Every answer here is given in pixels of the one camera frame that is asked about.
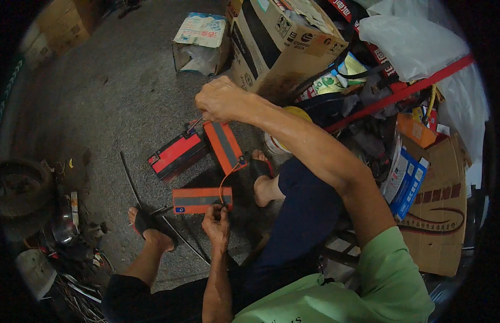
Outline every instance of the dark blue pants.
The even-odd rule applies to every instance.
[[[334,228],[343,208],[330,185],[297,158],[280,168],[279,188],[286,196],[273,224],[269,242],[247,268],[229,272],[233,311],[318,272],[319,248]],[[114,275],[103,298],[103,313],[115,322],[201,321],[207,278],[151,294],[138,278]]]

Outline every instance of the yellow bucket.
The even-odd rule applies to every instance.
[[[293,107],[293,106],[288,106],[288,107],[285,107],[284,110],[288,111],[289,113],[292,113],[302,119],[305,119],[309,122],[312,122],[312,119],[311,117],[307,114],[307,112],[305,112],[304,110],[302,110],[301,108],[299,107]],[[268,150],[276,155],[279,155],[279,154],[282,154],[282,153],[286,153],[286,152],[289,152],[291,153],[284,145],[282,145],[277,139],[273,138],[272,136],[270,136],[268,133],[264,133],[264,143],[266,145],[266,147],[268,148]]]

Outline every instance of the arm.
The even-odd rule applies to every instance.
[[[220,216],[216,221],[214,214]],[[229,238],[228,210],[211,206],[205,213],[202,227],[211,240],[211,270],[203,294],[203,323],[228,323],[232,314],[232,290],[228,281],[227,249]]]
[[[266,131],[343,199],[359,244],[395,226],[370,169],[320,127],[237,87],[228,77],[206,84],[196,95],[205,120],[236,120]]]

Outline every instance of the orange battery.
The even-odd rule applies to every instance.
[[[225,175],[230,174],[237,163],[239,165],[234,171],[248,166],[228,123],[206,121],[203,123],[203,131],[207,135],[207,139]]]
[[[223,202],[231,211],[233,208],[232,188],[221,188],[221,194]],[[215,203],[221,203],[219,187],[173,190],[175,214],[205,213],[208,207]]]

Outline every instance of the person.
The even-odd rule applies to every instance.
[[[284,199],[269,241],[253,263],[228,271],[229,215],[213,205],[202,222],[212,245],[208,278],[151,294],[161,255],[174,244],[147,213],[130,208],[146,241],[130,268],[109,283],[102,303],[109,322],[427,321],[434,303],[365,164],[318,126],[226,76],[204,85],[196,105],[205,120],[259,127],[294,155],[276,177],[261,151],[250,160],[257,205]],[[360,294],[318,272],[320,247],[343,208],[361,246]]]

